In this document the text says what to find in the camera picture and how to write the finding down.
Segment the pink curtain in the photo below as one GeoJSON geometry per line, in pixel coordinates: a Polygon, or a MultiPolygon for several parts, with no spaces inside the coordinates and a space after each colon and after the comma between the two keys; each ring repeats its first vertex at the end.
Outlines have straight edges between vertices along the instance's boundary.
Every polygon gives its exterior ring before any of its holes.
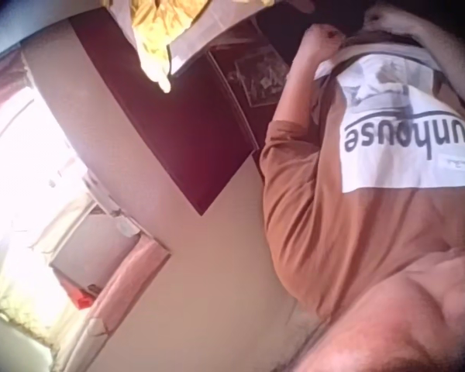
{"type": "Polygon", "coordinates": [[[29,86],[26,65],[19,48],[0,58],[0,107],[15,93],[29,86]]]}
{"type": "Polygon", "coordinates": [[[170,256],[156,240],[142,234],[89,309],[71,347],[57,355],[56,370],[85,372],[170,256]]]}

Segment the person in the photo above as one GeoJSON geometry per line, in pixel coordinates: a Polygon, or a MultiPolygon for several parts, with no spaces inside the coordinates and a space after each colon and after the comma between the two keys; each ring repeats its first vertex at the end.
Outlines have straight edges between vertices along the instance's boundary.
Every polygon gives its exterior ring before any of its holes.
{"type": "Polygon", "coordinates": [[[458,368],[465,46],[390,5],[352,38],[311,26],[260,167],[274,268],[326,325],[294,370],[458,368]]]}

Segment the skin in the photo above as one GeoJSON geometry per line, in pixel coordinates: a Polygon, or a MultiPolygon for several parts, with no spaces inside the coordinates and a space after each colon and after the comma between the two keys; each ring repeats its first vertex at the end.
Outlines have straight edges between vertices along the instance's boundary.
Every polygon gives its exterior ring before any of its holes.
{"type": "MultiPolygon", "coordinates": [[[[465,101],[465,48],[453,36],[386,5],[367,13],[365,28],[412,35],[423,42],[465,101]]],[[[308,130],[313,76],[343,40],[342,33],[331,26],[308,29],[274,120],[308,130]]],[[[363,294],[305,355],[296,371],[364,371],[378,369],[393,358],[450,370],[460,362],[463,350],[465,250],[451,249],[423,257],[363,294]]]]}

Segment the person's arm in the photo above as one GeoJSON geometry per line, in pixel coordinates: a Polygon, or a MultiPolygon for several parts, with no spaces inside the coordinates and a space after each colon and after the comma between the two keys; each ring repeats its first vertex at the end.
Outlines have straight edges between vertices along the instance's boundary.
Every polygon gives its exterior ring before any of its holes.
{"type": "Polygon", "coordinates": [[[274,260],[286,252],[300,219],[310,212],[319,148],[307,140],[313,79],[317,66],[343,41],[331,26],[312,26],[304,35],[291,66],[273,121],[267,130],[260,167],[265,178],[263,210],[267,239],[274,260]]]}
{"type": "Polygon", "coordinates": [[[277,104],[274,122],[292,122],[308,128],[315,72],[321,62],[339,49],[343,39],[340,31],[328,25],[314,25],[306,31],[277,104]]]}
{"type": "Polygon", "coordinates": [[[454,35],[392,5],[376,5],[365,14],[364,29],[411,36],[424,46],[465,102],[465,45],[454,35]]]}
{"type": "Polygon", "coordinates": [[[465,45],[433,23],[421,20],[412,36],[443,69],[456,93],[465,101],[465,45]]]}

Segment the ceiling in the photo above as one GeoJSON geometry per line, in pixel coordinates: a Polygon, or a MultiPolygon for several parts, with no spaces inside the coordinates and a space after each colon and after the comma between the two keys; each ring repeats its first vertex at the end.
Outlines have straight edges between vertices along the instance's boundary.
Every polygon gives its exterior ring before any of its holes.
{"type": "Polygon", "coordinates": [[[0,0],[0,53],[55,22],[100,6],[101,0],[0,0]]]}

